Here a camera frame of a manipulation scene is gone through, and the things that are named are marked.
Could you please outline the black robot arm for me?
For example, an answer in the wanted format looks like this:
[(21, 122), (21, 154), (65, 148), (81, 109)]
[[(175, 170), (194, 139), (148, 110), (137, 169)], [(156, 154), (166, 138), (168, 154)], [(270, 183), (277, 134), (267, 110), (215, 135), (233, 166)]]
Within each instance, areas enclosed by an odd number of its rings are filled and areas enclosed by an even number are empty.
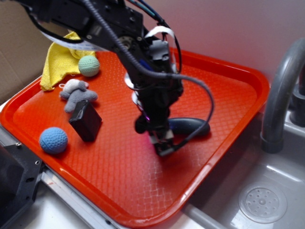
[(135, 131), (147, 132), (156, 153), (171, 154), (170, 107), (183, 93), (180, 72), (165, 39), (150, 35), (141, 13), (123, 0), (21, 0), (36, 27), (54, 23), (77, 33), (81, 42), (115, 53), (126, 69), (125, 82), (141, 111)]

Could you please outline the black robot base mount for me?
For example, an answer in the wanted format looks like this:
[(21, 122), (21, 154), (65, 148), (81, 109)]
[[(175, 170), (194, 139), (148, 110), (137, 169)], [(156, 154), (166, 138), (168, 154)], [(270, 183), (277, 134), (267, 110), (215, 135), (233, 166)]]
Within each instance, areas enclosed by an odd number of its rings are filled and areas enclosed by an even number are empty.
[(7, 229), (34, 203), (42, 160), (24, 145), (0, 147), (0, 227)]

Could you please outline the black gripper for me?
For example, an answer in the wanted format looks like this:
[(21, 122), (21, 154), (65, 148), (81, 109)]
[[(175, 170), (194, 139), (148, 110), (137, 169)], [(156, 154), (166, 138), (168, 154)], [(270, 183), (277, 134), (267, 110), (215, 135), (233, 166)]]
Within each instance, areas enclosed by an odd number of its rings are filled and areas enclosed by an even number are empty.
[(136, 133), (148, 132), (149, 140), (158, 156), (173, 153), (173, 132), (169, 127), (170, 106), (182, 95), (182, 82), (166, 81), (132, 89), (132, 101), (141, 112), (134, 124)]

